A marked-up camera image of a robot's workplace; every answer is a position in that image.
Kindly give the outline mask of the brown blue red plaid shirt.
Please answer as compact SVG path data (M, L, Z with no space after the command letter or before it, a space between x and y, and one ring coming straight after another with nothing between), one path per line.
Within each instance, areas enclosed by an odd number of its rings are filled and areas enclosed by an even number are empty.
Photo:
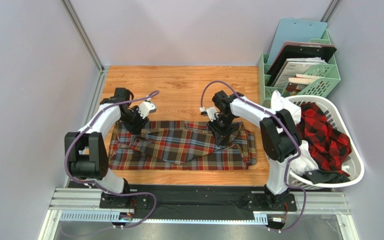
M227 145L217 145L202 121L150 121L140 134L117 122L109 145L111 170L246 170L257 163L254 134L233 124Z

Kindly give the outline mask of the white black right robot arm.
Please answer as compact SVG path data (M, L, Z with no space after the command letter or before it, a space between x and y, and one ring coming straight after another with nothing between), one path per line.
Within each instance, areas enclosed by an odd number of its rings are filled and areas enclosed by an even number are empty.
M200 107L202 115L209 118L207 127L212 132L215 143L225 146L233 134L233 120L243 118L260 130L264 152L269 159L269 178L265 194L272 202L281 202L289 194L288 158L300 153L302 140L296 123L287 109L271 110L248 100L234 92L227 95L217 92L213 107Z

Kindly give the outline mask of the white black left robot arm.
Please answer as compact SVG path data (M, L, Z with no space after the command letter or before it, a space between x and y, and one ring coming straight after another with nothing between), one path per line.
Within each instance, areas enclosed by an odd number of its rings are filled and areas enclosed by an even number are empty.
M70 180L95 186L109 195L132 196L128 181L110 170L105 137L116 122L121 122L130 134L140 134L149 122L149 114L157 110L152 98L158 94L154 90L145 97L135 98L130 90L118 87L113 96L100 102L85 126L68 132L64 137L64 170Z

